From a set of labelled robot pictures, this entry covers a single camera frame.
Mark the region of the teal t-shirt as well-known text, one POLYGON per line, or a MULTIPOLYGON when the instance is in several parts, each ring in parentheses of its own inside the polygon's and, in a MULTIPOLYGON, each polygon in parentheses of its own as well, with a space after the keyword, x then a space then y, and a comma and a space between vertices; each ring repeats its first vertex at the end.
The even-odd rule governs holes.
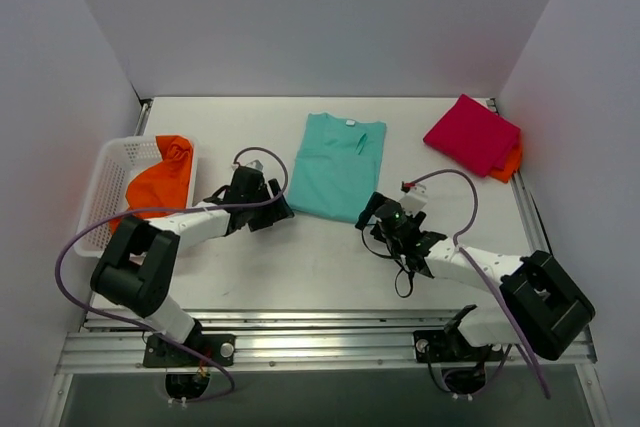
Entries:
POLYGON ((354 224, 379 182, 387 125, 310 114, 288 202, 295 211, 354 224))

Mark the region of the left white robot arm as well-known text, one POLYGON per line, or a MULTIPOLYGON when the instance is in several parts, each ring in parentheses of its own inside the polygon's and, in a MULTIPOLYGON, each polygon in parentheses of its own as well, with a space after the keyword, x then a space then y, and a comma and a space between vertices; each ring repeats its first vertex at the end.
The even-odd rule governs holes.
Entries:
POLYGON ((277 179, 266 180, 256 164, 240 166, 228 185, 191 213, 121 220, 92 274, 91 289, 169 338, 166 355, 190 366, 205 341, 199 322, 169 294, 178 254, 243 227, 254 232, 293 216, 277 179))

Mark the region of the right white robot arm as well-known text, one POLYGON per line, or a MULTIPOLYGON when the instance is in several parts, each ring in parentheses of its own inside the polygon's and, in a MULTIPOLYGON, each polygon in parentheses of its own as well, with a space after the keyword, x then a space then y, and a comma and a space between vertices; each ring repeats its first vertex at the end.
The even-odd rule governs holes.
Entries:
POLYGON ((422 229, 424 205, 412 192, 400 200, 375 192, 355 226, 370 226, 409 277, 446 279, 499 295, 497 307, 471 304, 446 324, 447 353, 464 360, 485 346, 519 343, 543 359, 559 359, 593 320, 595 308, 555 257, 541 250, 518 256, 458 245, 422 229))

